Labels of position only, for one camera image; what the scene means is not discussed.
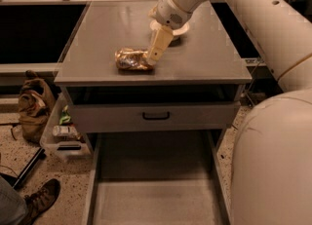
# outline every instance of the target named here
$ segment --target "brown backpack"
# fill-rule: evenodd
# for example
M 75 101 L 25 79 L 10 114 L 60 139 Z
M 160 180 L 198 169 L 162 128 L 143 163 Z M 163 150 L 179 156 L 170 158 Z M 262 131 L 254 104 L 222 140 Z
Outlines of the brown backpack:
M 23 138 L 39 143 L 56 98 L 48 83 L 33 75 L 35 77 L 24 81 L 19 93 L 19 122 Z

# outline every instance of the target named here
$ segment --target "drawer handle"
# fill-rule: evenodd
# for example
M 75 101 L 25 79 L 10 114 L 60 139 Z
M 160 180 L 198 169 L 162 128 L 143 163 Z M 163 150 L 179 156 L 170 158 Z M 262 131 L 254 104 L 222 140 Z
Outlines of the drawer handle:
M 142 118 L 144 120 L 168 120 L 170 118 L 170 112 L 167 112 L 166 116 L 164 116 L 164 117 L 148 117 L 149 115 L 146 114 L 145 112 L 143 112 Z

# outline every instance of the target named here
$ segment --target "shoe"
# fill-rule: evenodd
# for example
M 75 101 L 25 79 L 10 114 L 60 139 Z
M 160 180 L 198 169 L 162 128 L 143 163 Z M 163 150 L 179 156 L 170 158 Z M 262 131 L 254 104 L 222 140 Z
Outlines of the shoe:
M 30 197 L 25 196 L 28 214 L 19 225 L 31 225 L 41 213 L 54 204 L 59 196 L 59 190 L 59 182 L 56 179 L 51 179 L 38 192 Z

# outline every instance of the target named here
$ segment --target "drawer front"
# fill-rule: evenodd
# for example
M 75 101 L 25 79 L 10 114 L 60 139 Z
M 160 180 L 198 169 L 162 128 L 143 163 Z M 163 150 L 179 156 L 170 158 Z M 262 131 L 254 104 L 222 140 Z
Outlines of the drawer front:
M 223 129 L 232 124 L 239 102 L 199 105 L 71 105 L 80 132 Z

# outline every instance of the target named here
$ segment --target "jeans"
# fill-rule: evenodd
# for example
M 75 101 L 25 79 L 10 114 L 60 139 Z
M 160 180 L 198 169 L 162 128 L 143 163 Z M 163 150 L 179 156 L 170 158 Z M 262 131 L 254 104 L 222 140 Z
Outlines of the jeans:
M 0 224 L 19 224 L 27 213 L 24 198 L 0 176 Z

